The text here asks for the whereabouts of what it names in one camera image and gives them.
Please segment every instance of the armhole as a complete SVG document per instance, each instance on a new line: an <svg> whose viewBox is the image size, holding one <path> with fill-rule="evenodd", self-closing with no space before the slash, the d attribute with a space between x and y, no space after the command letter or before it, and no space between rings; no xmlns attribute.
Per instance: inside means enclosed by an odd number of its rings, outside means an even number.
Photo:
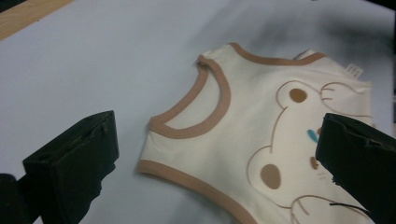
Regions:
<svg viewBox="0 0 396 224"><path fill-rule="evenodd" d="M150 119L149 129L152 132L173 139L192 138L209 132L224 117L231 102L231 90L227 78L215 61L207 59L204 56L198 58L197 67L199 72L198 78L190 91L171 109ZM180 114L201 92L209 76L208 69L212 70L220 90L219 102L214 111L202 122L188 128L176 129L168 126L166 122Z"/></svg>

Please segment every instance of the cream sleeveless top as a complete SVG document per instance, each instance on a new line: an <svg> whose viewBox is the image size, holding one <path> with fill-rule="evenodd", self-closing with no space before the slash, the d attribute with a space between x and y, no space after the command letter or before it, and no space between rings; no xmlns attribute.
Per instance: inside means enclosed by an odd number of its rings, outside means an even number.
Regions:
<svg viewBox="0 0 396 224"><path fill-rule="evenodd" d="M198 59L186 96L151 118L138 171L205 195L240 223L359 224L315 160L332 112L372 124L371 84L324 54L265 58L232 43Z"/></svg>

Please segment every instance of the bear print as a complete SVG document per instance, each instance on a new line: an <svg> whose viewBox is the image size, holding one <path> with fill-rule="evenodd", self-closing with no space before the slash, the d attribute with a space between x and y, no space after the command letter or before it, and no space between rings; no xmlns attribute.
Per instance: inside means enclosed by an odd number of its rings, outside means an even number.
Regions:
<svg viewBox="0 0 396 224"><path fill-rule="evenodd" d="M284 214L289 223L367 223L359 209L330 206L347 203L361 207L315 159L324 115L328 112L369 122L357 110L367 97L344 83L327 83L320 89L293 80L276 93L281 108L272 130L271 143L258 148L247 164L247 181Z"/></svg>

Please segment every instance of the bear ear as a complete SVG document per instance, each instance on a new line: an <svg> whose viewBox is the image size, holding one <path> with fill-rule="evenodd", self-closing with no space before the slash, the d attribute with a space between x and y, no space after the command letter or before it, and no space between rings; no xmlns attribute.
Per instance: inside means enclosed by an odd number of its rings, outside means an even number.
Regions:
<svg viewBox="0 0 396 224"><path fill-rule="evenodd" d="M281 173L273 164L274 154L270 147L259 149L250 158L247 165L247 177L249 183L257 190L279 189L281 185Z"/></svg>
<svg viewBox="0 0 396 224"><path fill-rule="evenodd" d="M313 88L300 81L290 81L283 84L276 92L276 101L285 108L303 103L313 93Z"/></svg>

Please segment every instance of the bear nose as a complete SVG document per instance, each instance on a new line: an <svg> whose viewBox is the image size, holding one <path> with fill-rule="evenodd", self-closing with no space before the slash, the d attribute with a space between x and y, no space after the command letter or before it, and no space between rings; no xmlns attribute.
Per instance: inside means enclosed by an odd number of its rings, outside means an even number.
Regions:
<svg viewBox="0 0 396 224"><path fill-rule="evenodd" d="M311 162L312 169L317 170L319 167L319 163L318 163L317 159L315 159L315 157L311 157L310 162Z"/></svg>

